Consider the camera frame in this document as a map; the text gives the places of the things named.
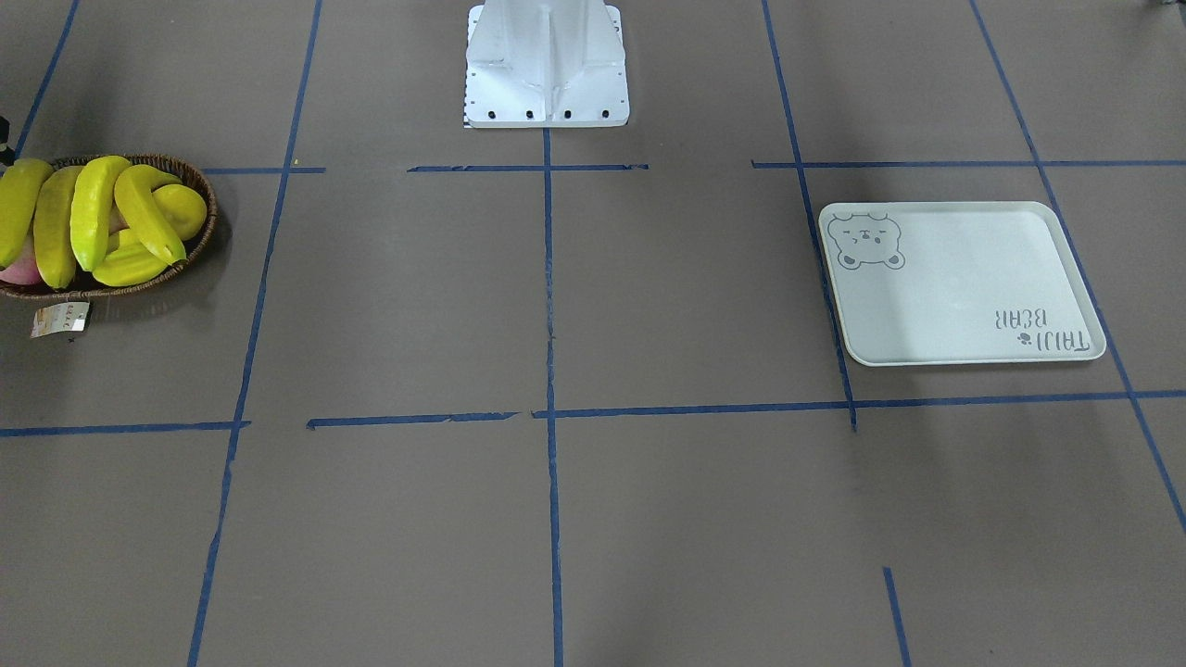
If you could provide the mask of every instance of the black object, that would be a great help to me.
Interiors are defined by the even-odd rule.
[[[12,166],[17,152],[8,147],[8,119],[0,116],[0,163]]]

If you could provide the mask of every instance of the white metal bracket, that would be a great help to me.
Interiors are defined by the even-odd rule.
[[[630,117],[621,13],[604,0],[470,9],[468,127],[616,127]]]

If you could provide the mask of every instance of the fruit basket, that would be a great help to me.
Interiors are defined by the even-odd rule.
[[[53,165],[55,170],[59,170],[66,166],[85,165],[88,161],[97,157],[100,155],[62,158],[53,160],[50,164]],[[108,287],[95,280],[91,274],[78,271],[74,281],[70,282],[65,290],[53,290],[49,285],[12,285],[0,280],[0,293],[28,301],[85,300],[95,297],[134,294],[136,292],[155,287],[157,285],[174,278],[177,274],[185,271],[185,268],[189,267],[199,254],[202,254],[206,244],[210,242],[211,236],[213,236],[215,225],[218,222],[218,202],[215,198],[213,188],[211,188],[205,174],[190,163],[171,155],[135,154],[123,157],[134,165],[152,165],[161,171],[177,176],[181,179],[183,185],[193,189],[202,195],[203,199],[205,199],[208,211],[206,221],[203,223],[200,231],[198,231],[196,236],[185,241],[185,259],[170,266],[160,275],[157,275],[146,282],[140,282],[128,287]]]

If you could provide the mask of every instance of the price tag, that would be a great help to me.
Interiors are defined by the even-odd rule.
[[[87,313],[90,304],[85,301],[66,301],[46,306],[33,315],[33,332],[30,338],[39,338],[59,331],[82,331],[87,328]]]

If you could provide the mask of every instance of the artificial banana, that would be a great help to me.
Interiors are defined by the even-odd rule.
[[[110,250],[93,275],[109,287],[139,285],[160,275],[168,265],[148,252],[132,229],[121,229],[107,240]]]
[[[78,174],[70,207],[70,247],[83,271],[95,271],[107,254],[111,193],[115,182],[130,165],[121,155],[106,155],[87,163]]]
[[[20,249],[33,222],[37,195],[53,173],[43,160],[21,158],[0,177],[0,268],[20,256]]]
[[[206,222],[206,201],[185,185],[166,185],[153,191],[152,198],[181,241],[197,236]]]
[[[33,254],[42,280],[55,290],[63,290],[74,280],[78,263],[70,248],[70,203],[81,166],[69,166],[53,172],[42,185],[33,214]]]
[[[160,212],[152,191],[180,182],[172,173],[165,173],[152,165],[133,165],[115,180],[115,205],[123,220],[136,233],[144,247],[166,265],[184,260],[185,246],[165,220],[165,214]]]

